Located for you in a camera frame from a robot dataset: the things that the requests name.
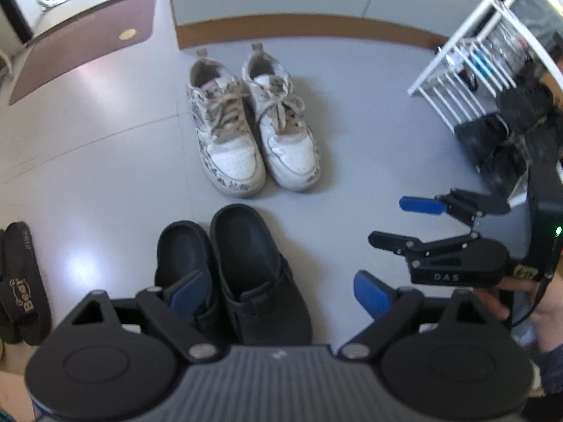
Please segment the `wooden baseboard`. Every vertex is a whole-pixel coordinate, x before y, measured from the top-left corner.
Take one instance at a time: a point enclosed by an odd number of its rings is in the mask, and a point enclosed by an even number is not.
[[[178,47],[282,36],[357,38],[436,49],[448,40],[426,30],[383,20],[325,14],[245,15],[176,27]]]

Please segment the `black slipper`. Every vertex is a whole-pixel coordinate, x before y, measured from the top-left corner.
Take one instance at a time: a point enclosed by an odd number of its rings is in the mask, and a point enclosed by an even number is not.
[[[168,225],[158,240],[157,264],[154,283],[165,289],[164,300],[172,310],[220,348],[235,343],[221,296],[217,264],[205,230],[188,220]],[[208,278],[208,283],[202,284],[205,301],[195,312],[192,309],[187,312],[184,308],[190,305],[189,300],[182,303],[181,297],[189,295],[182,289],[185,277],[196,270]]]
[[[548,86],[532,79],[515,88],[503,90],[496,98],[502,119],[518,135],[533,128],[553,109],[553,94]]]
[[[6,266],[4,265],[4,230],[0,230],[0,281],[6,279]],[[20,332],[10,322],[8,314],[0,304],[0,339],[8,344],[21,342]]]
[[[264,220],[249,206],[221,209],[211,223],[221,287],[242,344],[309,345],[311,318]]]
[[[39,345],[51,332],[51,310],[25,223],[15,222],[6,228],[4,262],[6,277],[0,282],[0,303],[23,340]]]

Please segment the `brown doormat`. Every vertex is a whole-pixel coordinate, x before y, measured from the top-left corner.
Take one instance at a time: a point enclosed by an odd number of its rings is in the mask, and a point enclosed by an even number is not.
[[[10,105],[80,65],[146,41],[153,33],[156,0],[105,6],[38,42],[27,58]]]

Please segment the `circular cap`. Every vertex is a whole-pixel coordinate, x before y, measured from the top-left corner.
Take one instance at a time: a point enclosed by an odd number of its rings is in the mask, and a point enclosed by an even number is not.
[[[213,344],[201,343],[194,344],[188,349],[188,354],[197,360],[211,358],[217,353],[217,348]]]
[[[126,420],[168,395],[177,361],[163,343],[104,324],[59,327],[27,366],[27,389],[44,412],[75,422]]]
[[[369,355],[369,348],[364,344],[351,343],[346,344],[341,352],[344,357],[357,360],[367,357]]]
[[[444,420],[488,420],[518,411],[527,399],[531,370],[512,339],[463,335],[462,328],[449,336],[441,328],[403,338],[385,352],[381,371],[391,393]]]
[[[474,347],[447,346],[430,355],[430,369],[440,379],[456,383],[478,383],[494,372],[495,362]]]
[[[127,372],[129,356],[113,346],[92,346],[72,352],[64,368],[67,376],[77,383],[107,383]]]

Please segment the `human hand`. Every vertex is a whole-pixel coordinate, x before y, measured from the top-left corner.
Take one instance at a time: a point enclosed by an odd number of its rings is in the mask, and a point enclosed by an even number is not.
[[[547,286],[545,295],[536,307],[530,321],[534,325],[538,338],[539,349],[549,352],[563,344],[563,278],[560,276],[563,270],[563,260],[559,261],[559,267],[553,280]],[[538,291],[539,283],[522,281],[511,277],[504,278],[498,288],[501,290],[523,290],[530,294],[533,299]],[[485,289],[474,289],[474,295],[500,320],[505,320],[510,315],[508,307],[504,306],[498,297],[487,292]]]
[[[498,289],[508,292],[522,290],[529,293],[532,299],[536,296],[538,287],[539,283],[537,282],[523,281],[512,277],[505,277],[497,286]],[[504,306],[497,296],[489,293],[486,289],[474,289],[473,293],[497,319],[505,320],[510,315],[510,309]],[[545,295],[530,316],[530,320],[533,323],[549,320],[563,321],[563,278],[558,273],[555,273],[553,280],[547,286]]]

